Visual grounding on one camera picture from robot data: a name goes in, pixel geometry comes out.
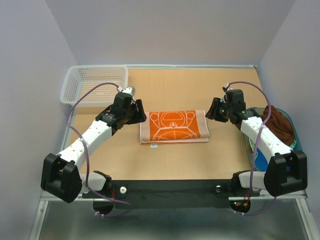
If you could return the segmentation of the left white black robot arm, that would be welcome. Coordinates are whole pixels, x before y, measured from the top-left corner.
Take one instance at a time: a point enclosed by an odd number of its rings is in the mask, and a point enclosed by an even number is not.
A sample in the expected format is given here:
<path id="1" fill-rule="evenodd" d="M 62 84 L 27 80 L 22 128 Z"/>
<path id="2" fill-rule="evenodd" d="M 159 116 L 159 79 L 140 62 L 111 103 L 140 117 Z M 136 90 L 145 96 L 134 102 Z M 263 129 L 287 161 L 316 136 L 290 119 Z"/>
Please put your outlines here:
<path id="1" fill-rule="evenodd" d="M 80 174 L 79 169 L 90 154 L 124 125 L 146 121 L 142 100 L 134 100 L 134 94 L 133 87 L 118 92 L 113 104 L 103 110 L 77 140 L 58 154 L 50 153 L 44 158 L 40 181 L 42 190 L 66 203 L 89 191 L 95 191 L 100 197 L 111 193 L 109 175 L 100 171 Z"/>

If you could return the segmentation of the orange Doraemon towel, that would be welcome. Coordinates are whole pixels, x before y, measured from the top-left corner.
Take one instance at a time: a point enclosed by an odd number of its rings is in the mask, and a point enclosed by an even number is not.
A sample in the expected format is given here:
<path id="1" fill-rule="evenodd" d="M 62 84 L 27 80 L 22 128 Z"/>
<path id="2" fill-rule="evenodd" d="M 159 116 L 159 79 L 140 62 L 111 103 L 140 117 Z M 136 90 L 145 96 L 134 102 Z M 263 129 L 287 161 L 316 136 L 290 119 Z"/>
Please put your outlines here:
<path id="1" fill-rule="evenodd" d="M 147 112 L 139 125 L 142 145 L 206 143 L 210 133 L 204 110 Z"/>

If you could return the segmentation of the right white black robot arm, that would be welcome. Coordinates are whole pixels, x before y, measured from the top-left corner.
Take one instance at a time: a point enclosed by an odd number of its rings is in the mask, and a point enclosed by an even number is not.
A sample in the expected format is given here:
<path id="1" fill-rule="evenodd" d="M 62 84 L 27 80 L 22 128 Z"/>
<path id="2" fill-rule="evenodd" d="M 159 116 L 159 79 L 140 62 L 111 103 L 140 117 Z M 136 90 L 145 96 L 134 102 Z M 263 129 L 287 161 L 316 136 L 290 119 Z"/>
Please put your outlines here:
<path id="1" fill-rule="evenodd" d="M 230 182 L 233 194 L 242 195 L 253 189 L 265 190 L 278 197 L 307 188 L 306 154 L 284 144 L 263 124 L 253 108 L 246 108 L 242 90 L 227 90 L 223 98 L 215 97 L 205 116 L 218 122 L 231 122 L 249 139 L 257 141 L 255 146 L 267 160 L 266 171 L 234 173 Z"/>

